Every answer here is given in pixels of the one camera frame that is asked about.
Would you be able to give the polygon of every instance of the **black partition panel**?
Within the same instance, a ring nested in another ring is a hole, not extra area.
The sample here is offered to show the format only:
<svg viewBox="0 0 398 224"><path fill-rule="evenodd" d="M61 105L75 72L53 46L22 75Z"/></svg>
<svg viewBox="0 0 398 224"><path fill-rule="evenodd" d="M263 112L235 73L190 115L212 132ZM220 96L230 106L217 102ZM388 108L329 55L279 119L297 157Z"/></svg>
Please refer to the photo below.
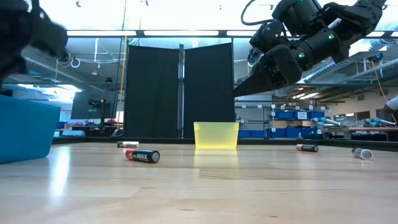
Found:
<svg viewBox="0 0 398 224"><path fill-rule="evenodd" d="M130 46L125 137L177 137L178 54L178 50Z"/></svg>
<svg viewBox="0 0 398 224"><path fill-rule="evenodd" d="M186 50L184 75L185 138L194 122L234 121L232 44Z"/></svg>

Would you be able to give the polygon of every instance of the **yellow plastic bin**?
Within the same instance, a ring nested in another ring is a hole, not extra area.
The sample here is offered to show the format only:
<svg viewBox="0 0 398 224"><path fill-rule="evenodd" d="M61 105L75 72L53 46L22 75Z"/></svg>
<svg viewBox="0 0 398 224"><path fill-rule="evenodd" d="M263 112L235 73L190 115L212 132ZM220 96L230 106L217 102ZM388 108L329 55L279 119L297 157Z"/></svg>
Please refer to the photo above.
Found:
<svg viewBox="0 0 398 224"><path fill-rule="evenodd" d="M238 143L239 123L194 122L197 149L235 149Z"/></svg>

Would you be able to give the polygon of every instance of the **robotic arm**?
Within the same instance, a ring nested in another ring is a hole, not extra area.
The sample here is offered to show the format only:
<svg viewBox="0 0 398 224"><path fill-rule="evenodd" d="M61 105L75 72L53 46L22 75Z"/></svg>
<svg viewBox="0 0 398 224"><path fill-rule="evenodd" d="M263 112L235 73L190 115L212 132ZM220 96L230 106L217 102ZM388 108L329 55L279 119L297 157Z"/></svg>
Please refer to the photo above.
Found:
<svg viewBox="0 0 398 224"><path fill-rule="evenodd" d="M280 89L296 83L302 72L328 57L335 63L348 58L350 45L375 30L385 2L358 0L353 6L331 2L322 8L317 0L281 0L272 13L274 19L261 21L262 26L250 40L255 48L251 52L264 55L251 75L233 90L233 96ZM301 38L288 40L282 35L284 24L292 36Z"/></svg>
<svg viewBox="0 0 398 224"><path fill-rule="evenodd" d="M27 73L22 49L31 45L59 61L68 60L65 46L67 31L54 24L32 0L32 10L24 0L0 1L0 87L1 81L13 73Z"/></svg>

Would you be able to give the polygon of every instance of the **ceiling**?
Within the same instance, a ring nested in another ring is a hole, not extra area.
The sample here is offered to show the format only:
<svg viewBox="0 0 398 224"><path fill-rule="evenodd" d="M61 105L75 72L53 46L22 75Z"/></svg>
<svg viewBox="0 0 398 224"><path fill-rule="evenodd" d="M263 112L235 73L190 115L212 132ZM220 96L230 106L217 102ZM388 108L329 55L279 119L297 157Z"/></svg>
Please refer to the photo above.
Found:
<svg viewBox="0 0 398 224"><path fill-rule="evenodd" d="M245 19L247 21L258 21L270 18L273 10L271 5L277 4L277 0L258 0L253 6L249 7ZM319 0L321 4L328 1ZM334 1L338 3L350 4L355 1ZM64 25L70 30L120 30L120 29L234 29L234 30L255 30L257 27L248 27L240 22L240 13L247 0L236 0L232 4L227 0L41 0L41 6L47 11L49 16L55 21ZM126 18L124 18L124 6L127 4ZM388 1L390 4L384 11L382 21L377 30L398 30L394 25L398 22L398 17L394 15L398 9L398 1ZM363 58L367 54L358 56L358 52L368 52L370 43L375 40L360 40L355 43L351 50L351 57L345 64L339 65L339 69L332 72L315 75L305 89L298 90L297 87L285 88L276 92L279 97L287 97L302 92L318 92L319 96L325 93L335 94L338 91L354 91L354 88L344 87L347 83L367 84L374 83L373 73L367 73L360 77L345 79L364 72L364 67L369 69L371 65ZM153 37L153 38L130 38L130 45L140 45L146 47L162 47L167 49L178 49L182 44L185 49L193 47L203 47L209 45L233 42L234 51L234 76L235 80L244 78L248 74L248 63L245 61L251 48L248 38L211 38L211 37ZM398 57L396 42L391 41L388 49L384 52L384 61L392 61ZM55 79L64 83L71 83L83 90L115 90L120 82L123 63L124 63L124 39L115 38L93 38L71 37L68 41L67 49L71 58L75 58L67 63L58 64L54 58L49 58L39 51L26 48L23 56L27 59L29 75L14 75L6 83L37 83L38 85L54 85ZM320 63L314 69L303 74L303 78L319 72L323 68L328 68L333 64L330 59ZM389 85L395 84L394 65L385 68L385 76L382 82L386 81ZM112 84L105 83L106 78L112 78ZM325 84L341 84L340 87L325 87Z"/></svg>

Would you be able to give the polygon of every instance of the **battery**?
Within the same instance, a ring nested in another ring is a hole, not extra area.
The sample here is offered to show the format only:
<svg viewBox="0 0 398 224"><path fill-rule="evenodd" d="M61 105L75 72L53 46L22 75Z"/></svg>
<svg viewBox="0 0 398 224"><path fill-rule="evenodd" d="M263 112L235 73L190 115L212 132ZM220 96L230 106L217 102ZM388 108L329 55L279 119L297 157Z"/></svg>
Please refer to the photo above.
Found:
<svg viewBox="0 0 398 224"><path fill-rule="evenodd" d="M319 148L318 146L313 146L313 145L298 144L296 145L296 150L303 152L318 152Z"/></svg>
<svg viewBox="0 0 398 224"><path fill-rule="evenodd" d="M126 158L132 161L157 163L160 159L160 153L152 149L127 149Z"/></svg>
<svg viewBox="0 0 398 224"><path fill-rule="evenodd" d="M353 154L353 156L364 160L369 160L373 158L373 153L369 149L354 148L351 153Z"/></svg>
<svg viewBox="0 0 398 224"><path fill-rule="evenodd" d="M138 147L139 142L118 141L118 147Z"/></svg>

